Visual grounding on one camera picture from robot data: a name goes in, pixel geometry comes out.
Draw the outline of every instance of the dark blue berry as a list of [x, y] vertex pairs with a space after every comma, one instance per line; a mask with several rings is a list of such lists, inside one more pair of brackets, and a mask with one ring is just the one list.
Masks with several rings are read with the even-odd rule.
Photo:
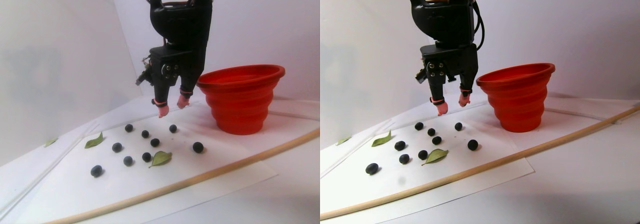
[[478, 141], [471, 139], [469, 140], [469, 142], [466, 144], [466, 147], [469, 148], [469, 150], [471, 151], [475, 151], [476, 149], [478, 149]]
[[151, 162], [151, 153], [145, 152], [142, 154], [142, 160], [146, 163]]
[[400, 155], [400, 163], [407, 164], [409, 162], [409, 154]]
[[160, 145], [160, 140], [158, 140], [158, 138], [151, 139], [151, 146], [152, 147], [157, 147], [158, 145]]
[[365, 172], [369, 175], [373, 175], [375, 173], [378, 172], [378, 164], [376, 163], [371, 163], [368, 166], [366, 166]]
[[439, 136], [436, 136], [436, 137], [434, 137], [433, 139], [431, 139], [431, 142], [432, 142], [434, 145], [438, 145], [438, 144], [440, 144], [440, 142], [442, 142], [442, 138], [441, 138], [441, 137], [439, 137]]
[[418, 158], [420, 158], [420, 160], [425, 160], [428, 156], [429, 153], [425, 150], [421, 150], [420, 152], [418, 152]]
[[202, 151], [204, 150], [204, 146], [202, 145], [202, 143], [200, 143], [199, 141], [196, 141], [193, 144], [193, 151], [196, 153], [202, 153]]
[[122, 151], [122, 144], [120, 144], [119, 142], [115, 142], [113, 146], [111, 146], [111, 150], [114, 151], [114, 153], [119, 153], [120, 151]]
[[395, 148], [395, 150], [402, 151], [406, 146], [407, 144], [405, 143], [405, 141], [398, 141], [395, 143], [395, 146], [393, 148]]
[[127, 167], [131, 167], [131, 165], [133, 165], [133, 158], [131, 158], [131, 156], [124, 157], [124, 160], [122, 161], [124, 162], [124, 165]]
[[95, 165], [93, 168], [91, 168], [91, 176], [93, 176], [94, 178], [98, 178], [102, 174], [103, 174], [103, 167], [102, 166]]

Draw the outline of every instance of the white paper sheet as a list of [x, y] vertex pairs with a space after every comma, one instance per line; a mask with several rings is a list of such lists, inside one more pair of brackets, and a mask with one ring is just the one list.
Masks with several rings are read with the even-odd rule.
[[[194, 105], [174, 111], [164, 118], [151, 117], [135, 121], [132, 123], [134, 131], [131, 133], [126, 133], [124, 126], [118, 126], [105, 130], [104, 142], [89, 149], [84, 149], [84, 144], [98, 135], [85, 138], [43, 180], [34, 198], [22, 211], [18, 222], [46, 222], [100, 208], [222, 167], [318, 128], [317, 121], [269, 115], [260, 132], [253, 135], [231, 135], [215, 126], [210, 113], [208, 106]], [[169, 132], [171, 124], [178, 126], [177, 133]], [[143, 139], [140, 135], [142, 130], [148, 130], [150, 137]], [[153, 138], [160, 139], [160, 146], [151, 147], [149, 142]], [[120, 153], [111, 150], [115, 142], [124, 146]], [[198, 154], [192, 151], [194, 142], [202, 142], [205, 152]], [[142, 153], [153, 154], [157, 151], [172, 152], [171, 162], [148, 168], [150, 164], [142, 160]], [[133, 157], [133, 166], [126, 167], [123, 164], [125, 156]], [[105, 169], [99, 178], [90, 175], [89, 171], [94, 165], [102, 165]], [[240, 189], [240, 186], [247, 186], [247, 183], [254, 184], [274, 175], [265, 166], [256, 167], [252, 174], [241, 176], [238, 180], [241, 183], [219, 182], [219, 185], [210, 186], [208, 192], [201, 194], [203, 198], [180, 196], [183, 201], [174, 203], [174, 206], [179, 207], [171, 210], [183, 210], [229, 192], [222, 190], [232, 192]], [[151, 216], [147, 220], [170, 214], [148, 211]]]
[[[461, 111], [425, 121], [425, 128], [420, 131], [415, 130], [413, 126], [393, 130], [393, 139], [381, 146], [371, 147], [370, 143], [365, 144], [320, 180], [320, 212], [338, 210], [395, 194], [516, 153], [517, 148], [513, 141], [506, 135], [506, 131], [499, 127], [498, 121], [492, 118], [492, 115], [493, 109], [484, 105], [473, 108], [473, 111]], [[464, 125], [462, 131], [454, 129], [457, 122]], [[432, 137], [427, 135], [429, 128], [434, 128], [436, 136], [442, 137], [441, 144], [432, 144]], [[467, 142], [470, 139], [477, 140], [481, 147], [476, 151], [469, 150]], [[397, 151], [394, 144], [401, 140], [406, 142], [407, 147]], [[426, 150], [431, 153], [436, 148], [449, 150], [448, 156], [440, 162], [421, 166], [424, 161], [418, 158], [418, 152]], [[411, 161], [402, 165], [398, 161], [402, 154], [409, 154]], [[365, 173], [365, 167], [370, 163], [377, 163], [381, 167], [377, 174], [370, 176]], [[327, 223], [384, 222], [473, 194], [531, 172], [533, 169], [526, 160], [521, 160], [467, 178], [469, 180], [465, 179], [464, 182], [451, 183], [385, 205], [396, 205], [397, 208], [380, 206], [329, 219]]]

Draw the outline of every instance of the bay leaf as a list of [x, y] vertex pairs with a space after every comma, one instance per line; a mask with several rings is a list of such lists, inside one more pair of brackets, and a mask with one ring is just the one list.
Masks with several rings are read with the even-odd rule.
[[98, 146], [98, 144], [101, 144], [104, 140], [105, 138], [103, 138], [103, 132], [100, 132], [100, 136], [98, 138], [88, 140], [84, 145], [84, 148], [87, 149]]
[[164, 151], [156, 152], [155, 155], [153, 155], [153, 160], [151, 161], [151, 166], [149, 166], [149, 169], [154, 166], [167, 164], [169, 161], [171, 161], [171, 155], [172, 155], [171, 152], [169, 153]]
[[373, 144], [371, 144], [371, 147], [381, 146], [382, 144], [386, 144], [386, 142], [389, 142], [389, 140], [391, 140], [391, 130], [389, 130], [389, 134], [387, 134], [386, 137], [375, 139], [375, 141], [373, 141]]
[[340, 144], [343, 144], [344, 142], [347, 142], [349, 139], [352, 139], [352, 137], [349, 136], [349, 137], [345, 137], [345, 138], [340, 139], [340, 141], [338, 141], [338, 144], [336, 144], [336, 146], [338, 146]]
[[448, 153], [449, 153], [449, 150], [442, 150], [442, 149], [432, 150], [431, 153], [429, 153], [429, 156], [427, 156], [426, 162], [424, 162], [424, 164], [422, 164], [422, 166], [424, 166], [427, 163], [436, 162], [436, 161], [440, 160], [441, 158], [446, 157]]
[[56, 142], [56, 141], [58, 141], [58, 138], [57, 138], [57, 137], [55, 137], [55, 138], [53, 138], [53, 139], [50, 139], [50, 140], [46, 141], [46, 143], [44, 144], [44, 147], [48, 147], [48, 146], [50, 146], [51, 144], [53, 144], [54, 142]]

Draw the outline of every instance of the red collapsible bowl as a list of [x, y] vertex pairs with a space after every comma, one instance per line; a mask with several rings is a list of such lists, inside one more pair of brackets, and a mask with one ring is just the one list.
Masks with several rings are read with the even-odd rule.
[[220, 130], [251, 135], [263, 128], [274, 88], [285, 74], [276, 64], [252, 64], [211, 71], [196, 85], [206, 96]]
[[476, 83], [487, 94], [500, 125], [507, 131], [525, 133], [542, 121], [547, 83], [556, 66], [533, 63], [484, 74]]

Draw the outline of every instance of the bowl rim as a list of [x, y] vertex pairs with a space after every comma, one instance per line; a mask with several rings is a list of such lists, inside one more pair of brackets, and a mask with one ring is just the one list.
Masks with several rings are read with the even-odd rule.
[[[546, 66], [546, 68], [544, 68], [543, 70], [537, 71], [537, 72], [533, 72], [533, 73], [529, 73], [529, 74], [525, 74], [525, 75], [520, 75], [518, 77], [512, 77], [512, 78], [503, 78], [500, 80], [483, 80], [483, 78], [487, 78], [487, 76], [491, 76], [497, 73], [503, 73], [503, 72], [508, 72], [508, 71], [512, 71], [514, 69], [519, 69], [519, 68], [523, 68], [523, 67], [528, 67], [528, 66]], [[476, 78], [475, 83], [478, 85], [478, 87], [500, 87], [500, 86], [504, 86], [504, 85], [510, 85], [512, 83], [518, 83], [521, 82], [522, 80], [526, 80], [529, 78], [534, 78], [535, 76], [541, 76], [544, 74], [551, 74], [553, 72], [556, 71], [556, 66], [553, 63], [550, 62], [537, 62], [537, 63], [530, 63], [530, 64], [519, 64], [517, 66], [510, 66], [507, 68], [502, 68], [499, 70], [494, 70], [491, 71], [489, 73], [486, 73], [484, 75], [481, 75], [480, 77]]]
[[[258, 78], [252, 78], [249, 80], [236, 80], [231, 82], [222, 82], [222, 83], [210, 83], [210, 82], [202, 82], [202, 77], [209, 76], [217, 73], [223, 73], [231, 70], [238, 69], [254, 69], [254, 68], [264, 68], [271, 67], [277, 69], [274, 73], [269, 75], [261, 76]], [[229, 68], [224, 68], [220, 70], [210, 71], [208, 73], [204, 73], [198, 77], [198, 81], [196, 82], [196, 86], [202, 89], [235, 89], [238, 87], [247, 87], [254, 85], [263, 85], [269, 82], [273, 82], [282, 78], [285, 74], [285, 68], [283, 66], [279, 66], [278, 64], [248, 64], [243, 66], [233, 66]]]

